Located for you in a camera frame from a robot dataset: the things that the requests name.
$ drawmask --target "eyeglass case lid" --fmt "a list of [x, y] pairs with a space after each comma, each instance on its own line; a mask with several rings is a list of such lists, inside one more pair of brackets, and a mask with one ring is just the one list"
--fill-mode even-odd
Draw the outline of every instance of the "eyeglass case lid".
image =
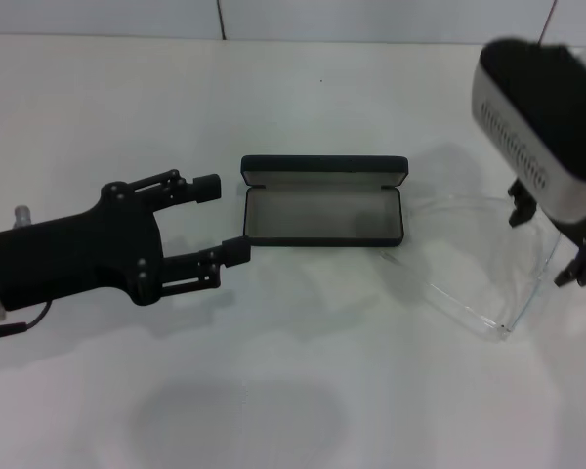
[[399, 186], [408, 175], [403, 156], [290, 156], [251, 154], [241, 159], [248, 186]]

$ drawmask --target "clear plastic container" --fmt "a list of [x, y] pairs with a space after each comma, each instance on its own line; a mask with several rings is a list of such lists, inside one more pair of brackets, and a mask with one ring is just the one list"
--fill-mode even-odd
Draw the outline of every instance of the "clear plastic container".
[[545, 280], [560, 233], [540, 211], [512, 229], [510, 199], [449, 196], [405, 200], [405, 237], [381, 255], [404, 293], [489, 340], [512, 332]]

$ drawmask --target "black cable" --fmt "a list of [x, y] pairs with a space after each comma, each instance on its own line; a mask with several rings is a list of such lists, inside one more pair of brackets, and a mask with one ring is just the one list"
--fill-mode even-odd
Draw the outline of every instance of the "black cable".
[[50, 307], [52, 306], [52, 300], [46, 303], [46, 306], [43, 307], [41, 313], [29, 323], [26, 322], [14, 322], [12, 324], [2, 324], [0, 325], [0, 338], [1, 337], [8, 337], [9, 335], [16, 335], [22, 334], [30, 329], [32, 329], [35, 325], [41, 322], [42, 319], [48, 314], [50, 311]]

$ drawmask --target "table surface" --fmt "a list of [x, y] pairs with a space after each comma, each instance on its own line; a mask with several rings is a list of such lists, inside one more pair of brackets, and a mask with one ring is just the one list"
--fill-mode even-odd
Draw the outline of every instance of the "table surface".
[[[166, 254], [203, 248], [240, 234], [248, 153], [400, 154], [404, 193], [502, 196], [478, 54], [0, 36], [0, 231], [18, 204], [58, 218], [178, 168], [222, 177], [157, 217]], [[57, 301], [0, 341], [0, 468], [586, 467], [586, 288], [495, 344], [401, 304], [367, 254], [257, 248], [218, 290]]]

